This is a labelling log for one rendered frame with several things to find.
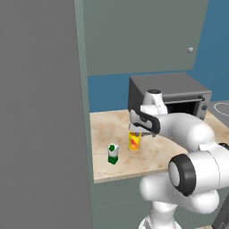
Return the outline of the grey-green base cupboard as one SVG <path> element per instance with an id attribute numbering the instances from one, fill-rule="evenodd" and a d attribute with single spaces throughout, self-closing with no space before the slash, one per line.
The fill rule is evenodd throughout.
<path id="1" fill-rule="evenodd" d="M 140 178 L 95 183 L 93 185 L 93 229 L 138 229 L 149 213 L 151 202 L 140 196 Z M 212 225 L 229 188 L 218 191 L 218 209 L 209 215 L 191 213 L 178 207 L 174 219 L 182 229 L 195 229 Z"/>

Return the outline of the grey microwave oven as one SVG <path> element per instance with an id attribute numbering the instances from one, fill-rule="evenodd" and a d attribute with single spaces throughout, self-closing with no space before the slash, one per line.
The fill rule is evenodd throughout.
<path id="1" fill-rule="evenodd" d="M 212 91 L 186 72 L 131 76 L 144 94 L 148 89 L 162 92 L 169 113 L 186 113 L 204 119 Z"/>

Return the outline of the grey-green tall side panel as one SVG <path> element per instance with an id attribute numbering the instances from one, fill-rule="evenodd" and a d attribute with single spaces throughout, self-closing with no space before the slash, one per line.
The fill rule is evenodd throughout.
<path id="1" fill-rule="evenodd" d="M 93 160 L 91 151 L 91 134 L 89 120 L 89 92 L 88 92 L 88 74 L 87 74 L 87 58 L 86 58 L 86 39 L 84 26 L 84 9 L 83 0 L 74 0 L 75 21 L 78 39 L 79 66 L 81 72 L 81 94 L 82 94 L 82 112 L 84 120 L 86 153 L 88 161 L 89 175 L 89 195 L 91 213 L 94 213 L 94 177 L 93 177 Z"/>

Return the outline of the dark grey oven front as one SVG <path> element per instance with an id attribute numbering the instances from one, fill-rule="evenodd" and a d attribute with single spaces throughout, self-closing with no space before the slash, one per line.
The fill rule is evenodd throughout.
<path id="1" fill-rule="evenodd" d="M 212 227 L 213 229 L 229 229 L 229 206 L 221 207 Z"/>

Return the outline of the grey-green upper cupboard door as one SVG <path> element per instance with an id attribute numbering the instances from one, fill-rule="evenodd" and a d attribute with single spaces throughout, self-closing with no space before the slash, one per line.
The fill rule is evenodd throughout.
<path id="1" fill-rule="evenodd" d="M 83 0 L 88 74 L 191 69 L 208 1 Z"/>

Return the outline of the large grey fridge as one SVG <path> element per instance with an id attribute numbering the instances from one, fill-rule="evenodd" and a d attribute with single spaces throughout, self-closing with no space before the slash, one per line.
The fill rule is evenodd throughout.
<path id="1" fill-rule="evenodd" d="M 92 229 L 73 0 L 0 0 L 0 229 Z"/>

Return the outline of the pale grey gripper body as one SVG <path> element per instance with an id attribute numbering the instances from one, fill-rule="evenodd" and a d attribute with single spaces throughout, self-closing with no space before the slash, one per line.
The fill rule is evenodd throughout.
<path id="1" fill-rule="evenodd" d="M 133 123 L 129 123 L 129 131 L 140 133 L 142 137 L 144 136 L 156 137 L 156 134 L 154 132 L 148 131 L 145 128 L 140 126 L 135 126 Z"/>

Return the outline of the grey hob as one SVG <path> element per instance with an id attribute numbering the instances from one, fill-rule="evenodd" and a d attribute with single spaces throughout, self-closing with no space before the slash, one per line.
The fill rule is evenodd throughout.
<path id="1" fill-rule="evenodd" d="M 211 101 L 208 111 L 229 128 L 229 100 Z"/>

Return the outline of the yellow microwavable food cup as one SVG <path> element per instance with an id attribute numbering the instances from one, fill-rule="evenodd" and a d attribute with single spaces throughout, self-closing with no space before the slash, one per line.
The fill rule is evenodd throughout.
<path id="1" fill-rule="evenodd" d="M 129 150 L 138 150 L 140 147 L 140 132 L 129 132 Z"/>

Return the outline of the green and white carton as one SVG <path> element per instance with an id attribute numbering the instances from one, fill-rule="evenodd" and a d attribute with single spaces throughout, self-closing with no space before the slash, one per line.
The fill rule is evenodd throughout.
<path id="1" fill-rule="evenodd" d="M 116 162 L 118 161 L 118 152 L 119 152 L 119 147 L 115 144 L 110 144 L 108 149 L 108 162 L 115 165 Z"/>

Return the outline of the dark grey microwave door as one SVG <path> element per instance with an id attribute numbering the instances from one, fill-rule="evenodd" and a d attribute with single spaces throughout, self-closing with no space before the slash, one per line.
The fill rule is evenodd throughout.
<path id="1" fill-rule="evenodd" d="M 128 110 L 142 104 L 144 94 L 140 91 L 133 78 L 129 79 Z"/>

